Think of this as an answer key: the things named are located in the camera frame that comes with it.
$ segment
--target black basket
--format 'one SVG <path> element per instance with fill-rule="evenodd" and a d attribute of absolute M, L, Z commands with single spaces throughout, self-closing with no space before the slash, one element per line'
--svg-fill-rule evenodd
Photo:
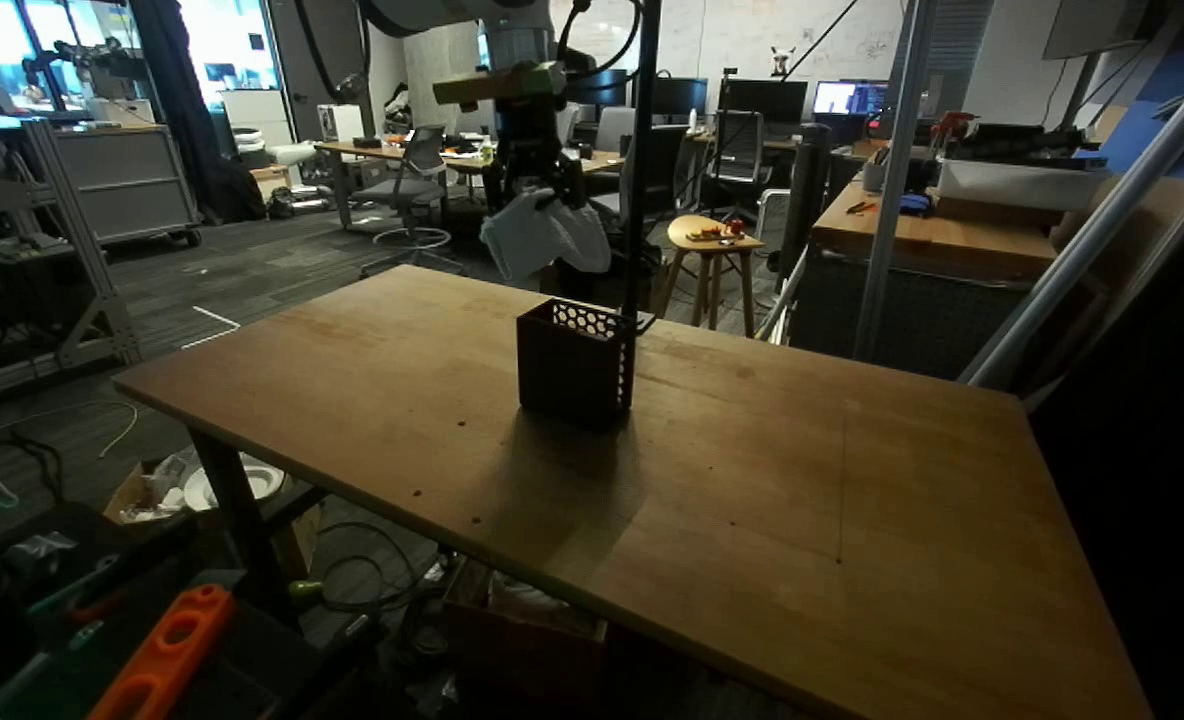
<path fill-rule="evenodd" d="M 518 318 L 520 408 L 583 428 L 630 418 L 630 339 L 621 318 L 550 302 Z"/>

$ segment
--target metal pole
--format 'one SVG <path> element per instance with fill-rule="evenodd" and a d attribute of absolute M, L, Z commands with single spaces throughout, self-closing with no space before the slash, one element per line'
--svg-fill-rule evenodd
<path fill-rule="evenodd" d="M 1058 312 L 1058 306 L 1082 284 L 1094 260 L 1117 241 L 1122 226 L 1145 199 L 1145 193 L 1164 177 L 1164 169 L 1184 152 L 1184 106 L 1145 147 L 1145 155 L 1122 177 L 1106 206 L 1082 226 L 1071 244 L 1044 269 L 1025 306 L 996 329 L 981 356 L 961 372 L 965 384 L 1001 389 L 1015 372 L 1036 329 Z"/>
<path fill-rule="evenodd" d="M 896 226 L 902 226 L 902 196 L 907 182 L 907 155 L 911 155 L 911 135 L 917 135 L 917 106 L 921 106 L 921 79 L 926 79 L 926 56 L 929 56 L 929 19 L 931 19 L 931 0 L 911 0 L 906 13 L 906 36 L 902 36 L 902 65 L 896 65 L 896 132 L 884 166 L 884 193 L 881 193 L 881 221 L 871 235 L 871 256 L 870 256 L 870 280 L 865 280 L 865 306 L 862 306 L 862 329 L 851 356 L 871 356 L 881 312 L 884 312 L 884 284 L 893 269 L 893 247 L 896 247 Z"/>
<path fill-rule="evenodd" d="M 630 159 L 630 277 L 623 277 L 623 318 L 621 318 L 621 337 L 623 337 L 623 414 L 634 408 L 634 375 L 638 375 L 638 307 L 640 307 L 640 247 L 643 247 L 643 190 L 640 190 L 640 147 L 652 140 L 652 110 L 656 110 L 656 61 L 661 61 L 661 6 L 666 0 L 643 0 L 640 6 L 640 61 L 638 61 L 638 122 L 634 122 L 634 159 Z"/>

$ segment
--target stool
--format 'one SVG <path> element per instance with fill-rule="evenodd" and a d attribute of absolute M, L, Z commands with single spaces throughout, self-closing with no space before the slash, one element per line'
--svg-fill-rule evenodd
<path fill-rule="evenodd" d="M 656 318 L 670 312 L 678 277 L 681 272 L 691 277 L 691 269 L 685 269 L 685 260 L 702 256 L 702 272 L 695 272 L 702 292 L 695 292 L 691 324 L 717 329 L 722 277 L 742 272 L 742 280 L 744 280 L 744 332 L 754 337 L 754 247 L 761 247 L 761 241 L 757 235 L 734 235 L 734 228 L 714 221 L 714 218 L 678 218 L 670 226 L 670 244 L 672 244 L 672 269 L 666 272 Z"/>

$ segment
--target orange tool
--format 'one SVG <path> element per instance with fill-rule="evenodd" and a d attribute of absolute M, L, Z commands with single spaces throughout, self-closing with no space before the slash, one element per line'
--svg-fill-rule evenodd
<path fill-rule="evenodd" d="M 236 596 L 221 586 L 184 589 L 144 637 L 137 655 L 106 687 L 94 720 L 157 720 L 177 708 L 193 674 L 221 642 L 236 614 Z"/>

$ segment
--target floor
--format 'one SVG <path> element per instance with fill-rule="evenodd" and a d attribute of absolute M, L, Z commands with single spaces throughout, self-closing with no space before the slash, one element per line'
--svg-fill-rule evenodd
<path fill-rule="evenodd" d="M 252 324 L 290 306 L 356 284 L 375 260 L 382 269 L 396 269 L 401 256 L 410 256 L 410 247 L 375 247 L 369 235 L 340 231 L 333 211 L 309 211 L 294 221 L 201 228 L 201 247 L 121 244 L 108 253 L 108 272 L 137 324 L 144 359 L 153 359 L 231 332 L 231 324 Z M 457 241 L 432 269 L 494 280 L 494 263 L 472 241 Z M 757 256 L 757 318 L 768 312 L 774 292 L 777 277 L 768 260 Z M 737 284 L 726 284 L 726 295 L 717 332 L 742 332 Z M 670 319 L 690 319 L 690 307 L 691 280 L 681 280 Z M 45 491 L 49 471 L 15 436 L 58 450 L 64 460 L 62 496 L 89 509 L 106 509 L 137 466 L 189 450 L 177 419 L 128 404 L 108 384 L 115 372 L 121 364 L 83 367 L 58 384 L 0 398 L 0 480 L 21 496 L 15 509 L 0 512 L 0 534 L 53 509 L 53 491 Z M 324 504 L 309 544 L 327 596 L 348 600 L 348 608 L 382 604 L 382 596 L 411 586 L 441 557 L 437 544 L 346 502 Z M 324 644 L 340 632 L 340 619 L 346 614 L 320 614 L 309 637 Z M 609 674 L 609 718 L 799 718 L 648 642 L 623 637 L 621 648 L 630 653 L 621 653 L 616 674 Z M 448 699 L 443 678 L 406 682 L 401 697 L 411 718 L 465 718 L 465 704 Z"/>

